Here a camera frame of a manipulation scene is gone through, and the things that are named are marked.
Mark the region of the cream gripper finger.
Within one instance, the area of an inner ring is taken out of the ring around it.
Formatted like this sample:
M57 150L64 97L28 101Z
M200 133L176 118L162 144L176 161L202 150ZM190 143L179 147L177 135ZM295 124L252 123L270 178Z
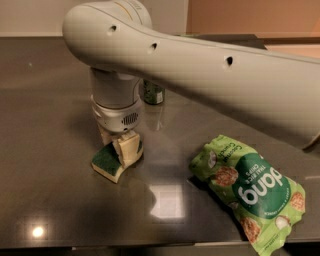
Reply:
M99 133L104 145L108 145L113 141L113 135L110 134L106 129L104 129L100 124L97 124Z
M118 155L120 164L127 168L138 160L140 135L130 130L116 136L112 144Z

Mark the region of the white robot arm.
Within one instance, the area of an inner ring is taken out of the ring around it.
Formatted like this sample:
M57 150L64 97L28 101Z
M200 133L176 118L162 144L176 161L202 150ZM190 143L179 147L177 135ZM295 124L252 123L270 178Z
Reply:
M93 113L109 133L136 126L148 80L302 149L319 142L316 59L162 34L138 0L78 5L62 33L90 68Z

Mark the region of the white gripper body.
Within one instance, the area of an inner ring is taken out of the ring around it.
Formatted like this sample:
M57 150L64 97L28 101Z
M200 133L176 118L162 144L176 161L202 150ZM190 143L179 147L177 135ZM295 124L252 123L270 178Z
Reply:
M120 109L101 106L94 99L91 99L91 103L97 123L109 133L123 133L132 130L140 121L141 99L138 99L131 106Z

